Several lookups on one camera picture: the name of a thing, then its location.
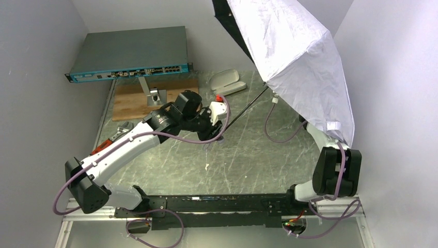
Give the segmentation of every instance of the wooden board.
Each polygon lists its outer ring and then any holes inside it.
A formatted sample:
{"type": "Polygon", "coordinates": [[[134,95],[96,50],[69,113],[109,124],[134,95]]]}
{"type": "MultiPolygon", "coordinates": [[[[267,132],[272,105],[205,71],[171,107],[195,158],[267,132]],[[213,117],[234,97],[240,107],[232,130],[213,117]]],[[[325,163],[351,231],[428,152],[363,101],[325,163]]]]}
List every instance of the wooden board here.
{"type": "MultiPolygon", "coordinates": [[[[148,83],[149,88],[167,90],[167,102],[174,102],[179,93],[189,89],[198,93],[198,79],[148,83]]],[[[140,84],[118,85],[114,95],[113,121],[140,119],[160,106],[147,105],[147,98],[140,84]]]]}

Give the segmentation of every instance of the black metal bracket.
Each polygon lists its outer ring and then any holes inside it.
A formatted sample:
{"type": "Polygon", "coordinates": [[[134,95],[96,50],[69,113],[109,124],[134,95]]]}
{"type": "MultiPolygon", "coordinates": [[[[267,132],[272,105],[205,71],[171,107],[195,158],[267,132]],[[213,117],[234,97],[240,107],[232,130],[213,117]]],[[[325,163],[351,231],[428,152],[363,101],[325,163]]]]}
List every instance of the black metal bracket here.
{"type": "Polygon", "coordinates": [[[150,230],[149,223],[132,222],[129,224],[128,231],[130,234],[146,234],[150,230]]]}
{"type": "MultiPolygon", "coordinates": [[[[82,170],[82,164],[77,158],[71,158],[66,162],[65,170],[66,181],[68,181],[82,170]]],[[[97,211],[108,202],[111,195],[111,191],[105,187],[97,186],[93,179],[92,175],[82,173],[68,185],[68,189],[84,213],[97,211]]]]}
{"type": "MultiPolygon", "coordinates": [[[[309,210],[306,203],[294,200],[293,190],[286,194],[232,194],[232,195],[153,195],[147,196],[148,209],[168,209],[177,212],[185,227],[250,226],[281,227],[281,216],[299,215],[309,210]]],[[[152,230],[179,227],[179,221],[165,212],[152,213],[152,230]]],[[[145,214],[117,209],[116,218],[144,218],[145,214]]]]}
{"type": "Polygon", "coordinates": [[[64,74],[64,76],[66,76],[66,78],[67,78],[67,80],[70,82],[70,83],[74,83],[74,80],[73,80],[73,78],[71,77],[71,75],[70,74],[64,74]]]}

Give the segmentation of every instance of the white object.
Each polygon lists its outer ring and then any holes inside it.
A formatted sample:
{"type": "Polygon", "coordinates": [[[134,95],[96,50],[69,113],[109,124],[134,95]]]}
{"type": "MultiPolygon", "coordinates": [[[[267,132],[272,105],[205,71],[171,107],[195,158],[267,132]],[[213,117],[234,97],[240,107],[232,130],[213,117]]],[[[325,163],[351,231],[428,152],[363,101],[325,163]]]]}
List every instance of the white object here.
{"type": "Polygon", "coordinates": [[[318,195],[314,191],[312,180],[305,183],[300,183],[295,186],[295,199],[299,202],[308,202],[317,198],[318,195]]]}
{"type": "Polygon", "coordinates": [[[86,167],[87,165],[93,163],[97,158],[108,153],[124,140],[129,139],[130,142],[124,144],[122,147],[108,155],[108,157],[100,161],[97,166],[87,171],[87,174],[89,176],[94,176],[93,181],[95,184],[97,184],[98,186],[104,185],[115,172],[125,166],[128,162],[130,162],[146,150],[149,150],[160,144],[160,140],[156,135],[146,135],[143,137],[133,138],[134,135],[137,135],[139,133],[152,131],[153,129],[147,123],[138,123],[135,128],[131,130],[131,132],[127,133],[124,137],[112,143],[103,151],[96,153],[93,156],[84,158],[82,160],[82,167],[86,167]]]}
{"type": "Polygon", "coordinates": [[[317,129],[351,146],[354,120],[329,30],[296,0],[228,3],[267,85],[317,129]]]}
{"type": "Polygon", "coordinates": [[[210,103],[211,117],[210,122],[212,125],[215,125],[220,117],[227,114],[227,105],[221,102],[211,102],[210,103]]]}
{"type": "MultiPolygon", "coordinates": [[[[221,116],[227,113],[227,106],[221,102],[211,102],[210,110],[210,121],[214,125],[221,116]]],[[[94,176],[93,182],[97,186],[104,185],[108,190],[111,191],[111,195],[109,196],[109,200],[105,206],[134,209],[142,202],[142,196],[135,188],[113,185],[106,182],[114,173],[116,173],[135,157],[160,144],[158,136],[152,134],[134,138],[134,136],[138,134],[152,131],[153,129],[147,123],[140,122],[134,127],[134,129],[131,130],[131,132],[112,143],[103,151],[96,153],[93,156],[86,157],[82,160],[82,167],[84,168],[89,164],[94,165],[94,167],[87,171],[87,175],[94,176]],[[109,153],[112,149],[119,146],[126,140],[129,140],[129,142],[126,142],[124,145],[108,154],[108,156],[100,162],[96,162],[98,158],[109,153]]]]}
{"type": "Polygon", "coordinates": [[[246,89],[246,83],[239,81],[236,69],[230,69],[213,75],[209,80],[210,88],[215,95],[223,96],[246,89]]]}

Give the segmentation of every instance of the metal stand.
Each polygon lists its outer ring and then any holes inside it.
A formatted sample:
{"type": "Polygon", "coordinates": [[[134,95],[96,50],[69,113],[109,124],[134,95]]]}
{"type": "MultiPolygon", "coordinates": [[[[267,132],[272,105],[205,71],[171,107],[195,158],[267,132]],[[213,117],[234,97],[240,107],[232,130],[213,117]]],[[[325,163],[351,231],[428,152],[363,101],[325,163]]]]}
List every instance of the metal stand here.
{"type": "Polygon", "coordinates": [[[146,82],[146,78],[144,76],[139,77],[138,80],[140,81],[143,92],[148,99],[148,106],[160,106],[167,103],[167,91],[165,89],[149,89],[148,83],[146,82]]]}

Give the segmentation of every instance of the cable connector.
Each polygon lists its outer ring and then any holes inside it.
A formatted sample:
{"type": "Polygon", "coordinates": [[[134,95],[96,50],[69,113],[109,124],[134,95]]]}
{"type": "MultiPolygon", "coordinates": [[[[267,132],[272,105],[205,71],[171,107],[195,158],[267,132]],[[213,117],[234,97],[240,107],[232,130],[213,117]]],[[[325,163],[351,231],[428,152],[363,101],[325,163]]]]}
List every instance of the cable connector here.
{"type": "Polygon", "coordinates": [[[272,103],[277,104],[278,103],[278,95],[275,94],[274,97],[272,98],[272,103]]]}

